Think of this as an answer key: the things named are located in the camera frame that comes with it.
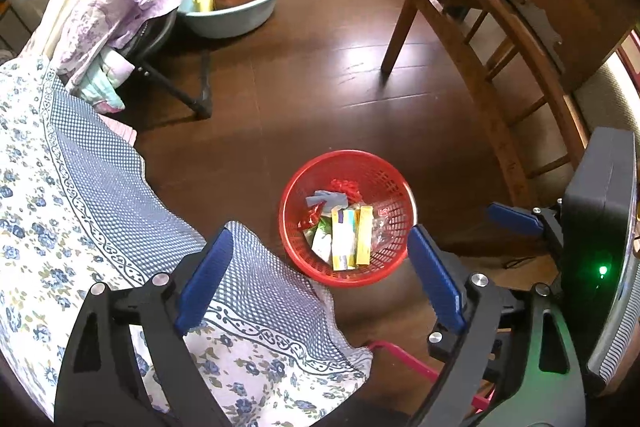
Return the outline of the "yellow box in basket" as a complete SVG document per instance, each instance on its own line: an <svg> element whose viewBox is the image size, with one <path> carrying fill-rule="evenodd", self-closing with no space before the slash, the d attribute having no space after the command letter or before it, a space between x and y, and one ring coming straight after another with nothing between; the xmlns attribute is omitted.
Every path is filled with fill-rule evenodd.
<svg viewBox="0 0 640 427"><path fill-rule="evenodd" d="M356 247L357 265L370 265L373 220L373 207L361 206L358 213Z"/></svg>

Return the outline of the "light blue wash basin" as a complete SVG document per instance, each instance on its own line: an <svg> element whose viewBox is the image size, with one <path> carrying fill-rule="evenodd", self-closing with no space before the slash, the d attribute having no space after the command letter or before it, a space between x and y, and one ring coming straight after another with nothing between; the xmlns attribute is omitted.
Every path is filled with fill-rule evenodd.
<svg viewBox="0 0 640 427"><path fill-rule="evenodd" d="M182 0L178 17L195 35L206 39L235 38L262 26L278 0L253 0L227 9L198 12L195 0Z"/></svg>

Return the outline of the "red plastic trash basket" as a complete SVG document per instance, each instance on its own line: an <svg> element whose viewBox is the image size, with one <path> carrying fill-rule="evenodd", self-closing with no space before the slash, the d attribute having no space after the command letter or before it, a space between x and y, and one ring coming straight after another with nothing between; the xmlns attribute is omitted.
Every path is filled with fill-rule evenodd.
<svg viewBox="0 0 640 427"><path fill-rule="evenodd" d="M373 207L370 265L357 265L358 213ZM416 202L400 172L363 150L334 150L300 167L279 207L279 232L294 265L334 287L373 284L407 257L408 234L418 221Z"/></svg>

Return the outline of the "blue floral bed sheet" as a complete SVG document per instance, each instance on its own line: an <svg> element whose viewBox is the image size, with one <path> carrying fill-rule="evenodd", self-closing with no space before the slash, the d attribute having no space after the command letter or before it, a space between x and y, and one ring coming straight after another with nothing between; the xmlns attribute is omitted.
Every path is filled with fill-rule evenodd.
<svg viewBox="0 0 640 427"><path fill-rule="evenodd" d="M330 292L242 223L232 258L184 342L235 426L309 426L368 379L371 352L337 328ZM171 213L144 161L43 58L1 69L1 352L46 415L90 287L139 286L205 239Z"/></svg>

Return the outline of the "wooden chair with cushion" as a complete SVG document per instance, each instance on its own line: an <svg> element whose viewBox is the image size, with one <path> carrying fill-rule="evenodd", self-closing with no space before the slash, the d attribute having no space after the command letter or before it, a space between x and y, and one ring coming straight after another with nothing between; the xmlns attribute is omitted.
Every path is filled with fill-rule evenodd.
<svg viewBox="0 0 640 427"><path fill-rule="evenodd" d="M593 131L639 128L639 0L405 0L389 74L417 17L456 66L511 202L557 198Z"/></svg>

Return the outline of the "black folding stool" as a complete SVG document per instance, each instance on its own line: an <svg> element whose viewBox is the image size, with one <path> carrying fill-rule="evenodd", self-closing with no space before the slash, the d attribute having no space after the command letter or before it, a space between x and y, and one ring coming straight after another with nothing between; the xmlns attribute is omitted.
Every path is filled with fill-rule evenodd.
<svg viewBox="0 0 640 427"><path fill-rule="evenodd" d="M178 25L178 10L142 24L120 54L134 65L134 77L140 77L162 88L190 109L195 119L207 119L213 115L213 93L210 83L212 54L204 50L198 56L198 68L191 75L198 80L198 90L186 90L186 80L178 77L178 66L171 62L171 37Z"/></svg>

